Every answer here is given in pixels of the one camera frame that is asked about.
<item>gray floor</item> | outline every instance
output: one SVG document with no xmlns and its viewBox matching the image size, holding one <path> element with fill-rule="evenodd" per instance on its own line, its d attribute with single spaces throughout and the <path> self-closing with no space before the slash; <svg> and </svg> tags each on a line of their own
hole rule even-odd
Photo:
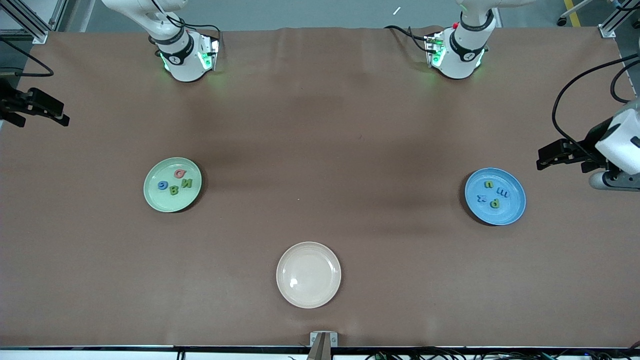
<svg viewBox="0 0 640 360">
<path fill-rule="evenodd" d="M 66 16 L 67 31 L 143 31 L 133 21 L 107 9 L 101 0 L 73 2 L 75 5 L 69 7 Z M 520 8 L 502 8 L 500 17 L 506 28 L 554 27 L 565 10 L 563 0 L 539 0 Z M 606 0 L 597 0 L 581 9 L 578 17 L 582 26 L 596 26 L 612 11 Z M 192 24 L 215 24 L 223 31 L 242 31 L 302 27 L 382 28 L 391 24 L 404 28 L 434 24 L 450 26 L 459 19 L 460 9 L 453 0 L 190 0 L 177 13 Z M 638 50 L 640 30 L 632 28 L 631 21 L 616 30 L 616 41 L 623 56 Z M 31 46 L 28 42 L 18 44 L 25 49 Z M 0 44 L 0 67 L 23 67 L 25 62 L 22 55 Z M 632 82 L 640 85 L 640 66 L 631 69 L 629 74 Z"/>
</svg>

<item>white plate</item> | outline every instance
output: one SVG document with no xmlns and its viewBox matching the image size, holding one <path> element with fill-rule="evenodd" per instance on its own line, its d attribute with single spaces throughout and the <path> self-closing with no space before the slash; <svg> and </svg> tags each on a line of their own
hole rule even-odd
<svg viewBox="0 0 640 360">
<path fill-rule="evenodd" d="M 328 247 L 306 241 L 285 251 L 276 271 L 276 282 L 288 302 L 303 309 L 325 305 L 338 292 L 342 270 Z"/>
</svg>

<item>brown tabletop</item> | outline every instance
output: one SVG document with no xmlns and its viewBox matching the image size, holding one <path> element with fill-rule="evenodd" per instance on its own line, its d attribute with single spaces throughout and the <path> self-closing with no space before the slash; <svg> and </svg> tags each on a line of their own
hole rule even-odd
<svg viewBox="0 0 640 360">
<path fill-rule="evenodd" d="M 622 347 L 640 335 L 640 197 L 536 170 L 553 101 L 618 58 L 595 28 L 497 29 L 471 78 L 428 69 L 382 29 L 225 34 L 218 72 L 174 81 L 144 33 L 53 33 L 23 79 L 69 127 L 0 133 L 0 345 L 340 344 Z M 582 138 L 620 105 L 621 65 L 577 83 L 558 119 Z M 30 70 L 36 70 L 31 63 Z M 620 95 L 631 97 L 626 81 Z M 142 184 L 183 156 L 206 177 L 160 213 Z M 524 216 L 467 214 L 465 177 L 511 172 Z M 329 246 L 342 284 L 317 309 L 279 293 L 276 264 Z"/>
</svg>

